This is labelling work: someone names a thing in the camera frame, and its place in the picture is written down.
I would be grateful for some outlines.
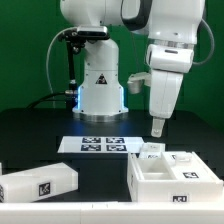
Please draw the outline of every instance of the black tabletop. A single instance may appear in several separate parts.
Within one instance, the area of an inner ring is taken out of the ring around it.
[[[64,109],[10,109],[0,113],[0,160],[3,174],[65,162],[79,172],[79,190],[45,201],[130,201],[127,154],[58,154],[63,136],[143,137],[166,143],[167,151],[195,151],[224,177],[224,134],[190,112],[176,111],[161,138],[150,136],[152,117],[130,111],[113,123],[75,120]]]

